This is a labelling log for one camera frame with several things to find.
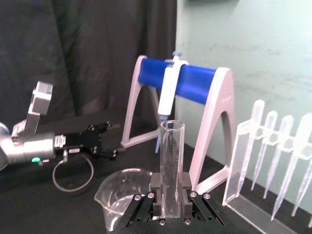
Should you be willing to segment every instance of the black clamp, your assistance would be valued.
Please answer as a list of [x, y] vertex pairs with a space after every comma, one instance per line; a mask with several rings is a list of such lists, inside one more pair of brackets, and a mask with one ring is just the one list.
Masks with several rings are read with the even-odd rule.
[[77, 133], [61, 134], [55, 137], [55, 152], [62, 156], [64, 150], [68, 154], [85, 152], [92, 157], [107, 157], [115, 159], [122, 149], [106, 149], [102, 145], [102, 134], [108, 130], [120, 127], [119, 124], [112, 125], [109, 121], [103, 124], [90, 124], [85, 131]]

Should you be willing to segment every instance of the robotic arm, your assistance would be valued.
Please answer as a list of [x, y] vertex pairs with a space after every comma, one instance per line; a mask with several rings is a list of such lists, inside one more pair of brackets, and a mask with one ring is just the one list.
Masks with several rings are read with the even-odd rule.
[[36, 133], [39, 118], [46, 115], [51, 97], [52, 84], [38, 82], [33, 90], [27, 118], [13, 127], [10, 135], [9, 129], [0, 123], [0, 171], [8, 164], [37, 162], [39, 165], [52, 159], [59, 160], [53, 171], [53, 182], [57, 188], [64, 192], [75, 192], [90, 182], [93, 177], [91, 161], [82, 155], [91, 167], [91, 176], [84, 186], [67, 190], [60, 187], [55, 179], [56, 168], [66, 163], [70, 155], [87, 153], [91, 157], [108, 157], [115, 159], [120, 149], [108, 150], [102, 146], [101, 134], [107, 130], [118, 127], [106, 122], [100, 125], [91, 124], [85, 131], [55, 135], [53, 132]]

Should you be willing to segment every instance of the black table surface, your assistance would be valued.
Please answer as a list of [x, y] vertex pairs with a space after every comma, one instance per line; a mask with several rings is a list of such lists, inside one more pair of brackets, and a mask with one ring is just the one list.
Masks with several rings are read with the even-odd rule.
[[[54, 131], [57, 134], [77, 132], [91, 123], [110, 120], [123, 125], [124, 117], [118, 112], [102, 112], [89, 116], [75, 117], [40, 126], [38, 131]], [[134, 121], [134, 134], [146, 132], [151, 126], [142, 121]], [[120, 146], [123, 128], [111, 130], [103, 135], [107, 148]], [[77, 194], [59, 191], [52, 183], [53, 165], [39, 167], [34, 163], [8, 166], [0, 172], [0, 234], [104, 234], [105, 224], [102, 207], [94, 201], [101, 182], [111, 173], [125, 168], [143, 168], [159, 172], [159, 156], [154, 153], [156, 140], [130, 147], [117, 156], [116, 161], [98, 159], [94, 162], [95, 175], [88, 188]], [[193, 149], [185, 145], [184, 171], [188, 171]], [[222, 165], [212, 159], [205, 160], [202, 177], [208, 177], [220, 170]], [[64, 186], [77, 184], [90, 174], [85, 162], [78, 158], [60, 168], [57, 174]], [[211, 192], [212, 198], [221, 205], [225, 184]], [[227, 217], [237, 227], [251, 234], [259, 233], [254, 227], [224, 208]]]

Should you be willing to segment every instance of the green led light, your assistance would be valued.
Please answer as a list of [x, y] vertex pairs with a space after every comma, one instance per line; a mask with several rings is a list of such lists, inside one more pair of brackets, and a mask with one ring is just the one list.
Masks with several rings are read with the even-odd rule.
[[40, 158], [39, 157], [35, 157], [31, 160], [32, 162], [40, 162]]

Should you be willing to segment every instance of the white stand frame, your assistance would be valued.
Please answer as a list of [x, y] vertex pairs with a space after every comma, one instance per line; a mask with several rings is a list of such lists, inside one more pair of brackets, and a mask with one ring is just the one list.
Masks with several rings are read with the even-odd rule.
[[[138, 57], [133, 73], [126, 120], [121, 141], [121, 145], [124, 148], [146, 142], [159, 136], [160, 120], [157, 113], [158, 96], [156, 89], [154, 87], [150, 87], [152, 104], [158, 128], [152, 132], [130, 138], [131, 124], [137, 97], [143, 86], [143, 84], [138, 82], [138, 76], [140, 74], [141, 62], [144, 58], [146, 57]], [[189, 171], [193, 190], [197, 191], [199, 194], [211, 191], [223, 183], [228, 176], [236, 131], [234, 115], [234, 83], [232, 72], [229, 68], [218, 68], [210, 86]], [[205, 179], [203, 182], [198, 183], [209, 142], [220, 116], [222, 117], [226, 163], [224, 168], [219, 172]]]

